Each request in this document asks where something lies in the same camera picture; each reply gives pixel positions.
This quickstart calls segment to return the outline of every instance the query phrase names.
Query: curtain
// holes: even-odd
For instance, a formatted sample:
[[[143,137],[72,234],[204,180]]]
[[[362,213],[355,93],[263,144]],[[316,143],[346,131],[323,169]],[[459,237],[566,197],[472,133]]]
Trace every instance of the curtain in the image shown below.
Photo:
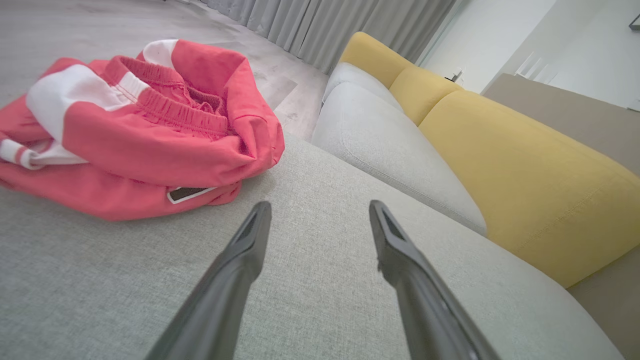
[[[416,62],[455,0],[209,0],[220,13],[329,74],[364,31]]]

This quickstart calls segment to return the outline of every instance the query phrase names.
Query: yellow sofa backrest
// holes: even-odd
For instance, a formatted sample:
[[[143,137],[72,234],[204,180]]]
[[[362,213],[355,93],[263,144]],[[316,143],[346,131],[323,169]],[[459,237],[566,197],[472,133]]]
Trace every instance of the yellow sofa backrest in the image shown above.
[[[640,179],[617,162],[472,92],[419,126],[473,197],[488,237],[569,287],[640,243]]]
[[[383,83],[416,125],[440,99],[462,90],[459,85],[415,66],[360,31],[353,34],[339,61],[355,65]]]
[[[415,65],[402,70],[389,88],[404,114],[416,125],[420,125],[438,101],[459,90],[463,89],[458,84]]]

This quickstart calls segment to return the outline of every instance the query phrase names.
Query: light wood floor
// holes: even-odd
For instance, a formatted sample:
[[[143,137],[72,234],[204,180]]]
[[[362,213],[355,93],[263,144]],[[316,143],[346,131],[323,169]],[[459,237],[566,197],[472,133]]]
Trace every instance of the light wood floor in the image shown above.
[[[243,53],[285,131],[309,140],[327,75],[197,0],[0,0],[0,106],[57,58],[136,56],[145,44],[183,38]]]

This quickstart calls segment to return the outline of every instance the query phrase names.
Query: sofa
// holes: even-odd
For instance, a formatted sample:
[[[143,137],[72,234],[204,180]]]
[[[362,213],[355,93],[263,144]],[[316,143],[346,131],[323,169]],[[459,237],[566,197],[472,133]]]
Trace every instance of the sofa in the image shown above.
[[[377,271],[382,200],[503,360],[622,359],[545,274],[331,154],[285,134],[280,163],[237,199],[107,222],[0,189],[0,357],[142,359],[253,205],[271,202],[262,272],[236,359],[409,359],[396,294]]]
[[[369,35],[329,78],[312,143],[565,288],[640,243],[640,178]]]

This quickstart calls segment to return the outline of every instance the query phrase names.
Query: gray seat cushion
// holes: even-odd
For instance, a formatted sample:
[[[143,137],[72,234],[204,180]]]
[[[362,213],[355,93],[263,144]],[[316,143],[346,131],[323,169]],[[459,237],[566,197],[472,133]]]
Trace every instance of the gray seat cushion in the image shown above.
[[[3,359],[143,359],[252,206],[268,200],[262,273],[238,360],[408,359],[368,219],[387,204],[503,360],[622,359],[560,285],[470,229],[292,136],[223,206],[105,222],[0,189]]]
[[[327,97],[329,97],[331,91],[342,83],[356,84],[384,100],[387,104],[404,112],[402,106],[400,106],[396,98],[391,94],[391,92],[389,92],[385,85],[382,85],[378,79],[369,75],[368,72],[350,63],[339,63],[335,67],[329,77],[326,88],[324,89],[324,95],[322,98],[323,102],[325,102]]]
[[[312,143],[485,235],[477,205],[415,124],[359,86],[327,98]]]

